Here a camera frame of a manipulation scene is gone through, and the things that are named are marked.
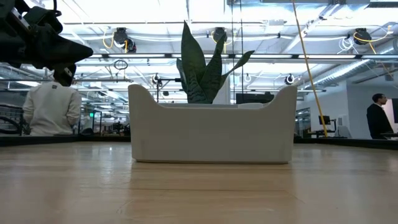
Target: wooden surface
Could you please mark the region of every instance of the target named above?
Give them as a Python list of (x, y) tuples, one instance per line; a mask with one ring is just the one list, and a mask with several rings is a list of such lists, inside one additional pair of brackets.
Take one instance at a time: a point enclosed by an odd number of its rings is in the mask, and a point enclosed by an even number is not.
[(288, 165), (141, 164), (129, 143), (0, 148), (0, 223), (398, 222), (398, 152), (297, 145)]

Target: man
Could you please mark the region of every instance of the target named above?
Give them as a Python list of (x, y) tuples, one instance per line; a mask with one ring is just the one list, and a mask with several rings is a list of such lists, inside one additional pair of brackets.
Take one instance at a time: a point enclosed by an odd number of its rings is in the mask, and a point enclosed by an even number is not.
[(72, 80), (73, 74), (66, 68), (54, 73), (53, 82), (29, 90), (23, 109), (31, 136), (73, 134), (72, 126), (80, 118), (81, 96), (70, 88)]
[(369, 131), (373, 139), (387, 139), (382, 134), (392, 133), (390, 122), (384, 112), (382, 105), (387, 103), (387, 98), (381, 93), (372, 97), (373, 104), (368, 108), (366, 117), (368, 118)]

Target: snake plant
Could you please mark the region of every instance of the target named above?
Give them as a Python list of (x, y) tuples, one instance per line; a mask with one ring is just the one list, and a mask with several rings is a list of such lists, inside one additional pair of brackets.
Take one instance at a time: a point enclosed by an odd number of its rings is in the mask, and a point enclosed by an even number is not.
[(232, 70), (223, 75), (221, 53), (225, 40), (226, 34), (217, 42), (213, 57), (206, 65), (199, 43), (193, 38), (188, 24), (184, 22), (181, 40), (182, 59), (177, 59), (177, 68), (180, 72), (182, 88), (188, 96), (188, 103), (212, 104), (228, 75), (248, 62), (254, 53), (253, 50), (246, 52)]

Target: monitor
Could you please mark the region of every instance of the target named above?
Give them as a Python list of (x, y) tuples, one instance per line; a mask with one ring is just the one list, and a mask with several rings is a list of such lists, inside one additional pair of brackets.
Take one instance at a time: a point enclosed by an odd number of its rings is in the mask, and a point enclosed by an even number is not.
[[(321, 116), (319, 117), (319, 124), (322, 124)], [(323, 120), (325, 121), (325, 125), (330, 125), (330, 116), (323, 116)]]
[(237, 93), (236, 104), (241, 103), (269, 103), (274, 99), (272, 94)]

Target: black jacket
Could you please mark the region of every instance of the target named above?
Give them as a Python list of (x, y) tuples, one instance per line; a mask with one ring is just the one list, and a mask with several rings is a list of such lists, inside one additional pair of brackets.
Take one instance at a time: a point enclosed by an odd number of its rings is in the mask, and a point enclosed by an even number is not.
[(373, 139), (385, 139), (381, 135), (382, 133), (393, 132), (386, 112), (380, 106), (372, 104), (368, 107), (366, 117), (368, 118), (369, 131)]

